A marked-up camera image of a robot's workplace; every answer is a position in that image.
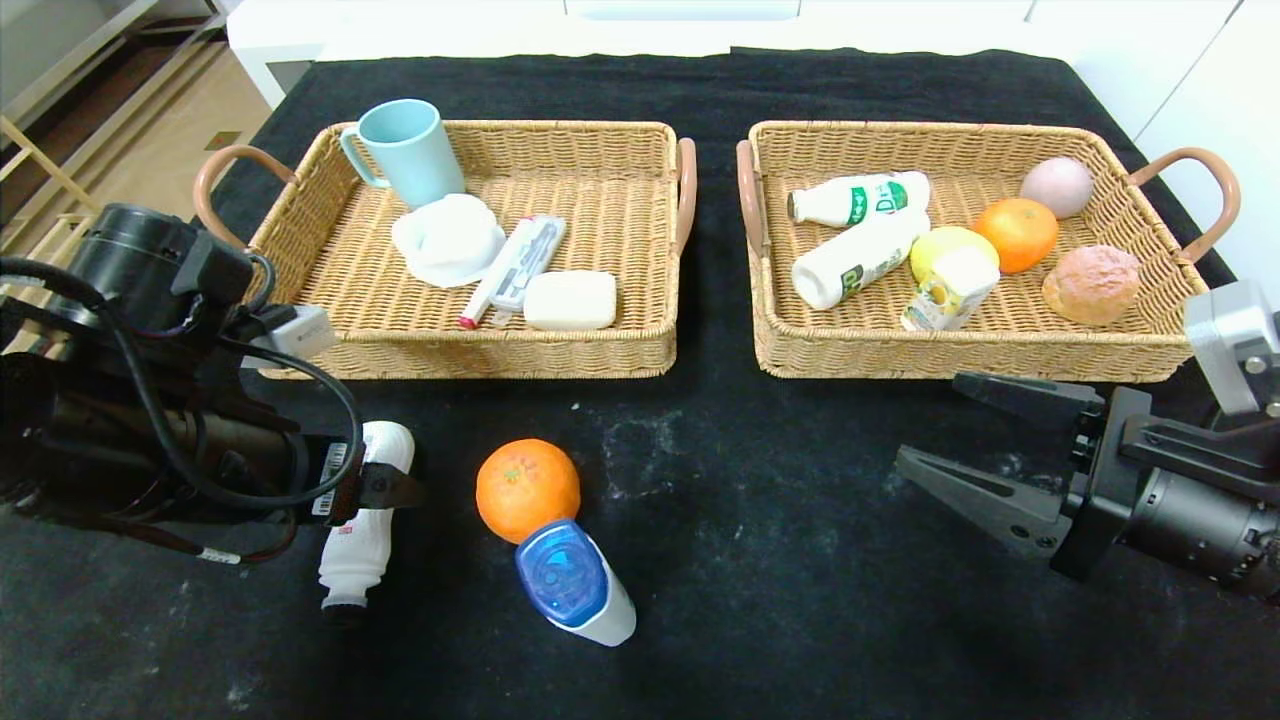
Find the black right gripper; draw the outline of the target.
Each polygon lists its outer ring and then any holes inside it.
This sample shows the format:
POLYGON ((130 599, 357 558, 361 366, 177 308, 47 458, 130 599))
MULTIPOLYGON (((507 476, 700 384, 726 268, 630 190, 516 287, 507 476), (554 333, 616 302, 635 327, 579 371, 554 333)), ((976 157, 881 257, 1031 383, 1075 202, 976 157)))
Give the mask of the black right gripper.
POLYGON ((1151 395, 960 372, 952 388, 1082 436, 1066 498, 901 446, 899 475, 1027 557, 1084 580, 1117 544, 1219 585, 1277 583, 1277 420, 1211 430, 1156 416, 1151 395))

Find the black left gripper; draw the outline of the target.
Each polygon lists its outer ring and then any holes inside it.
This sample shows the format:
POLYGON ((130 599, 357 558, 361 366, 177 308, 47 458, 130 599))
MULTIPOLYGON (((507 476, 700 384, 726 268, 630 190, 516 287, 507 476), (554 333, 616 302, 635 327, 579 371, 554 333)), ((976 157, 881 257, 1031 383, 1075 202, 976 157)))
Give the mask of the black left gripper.
POLYGON ((411 509, 422 483, 389 462, 348 461, 348 436, 306 434, 266 405, 166 413, 173 445, 216 496, 192 486, 161 448, 160 518, 237 525, 282 520, 326 521, 335 507, 411 509))

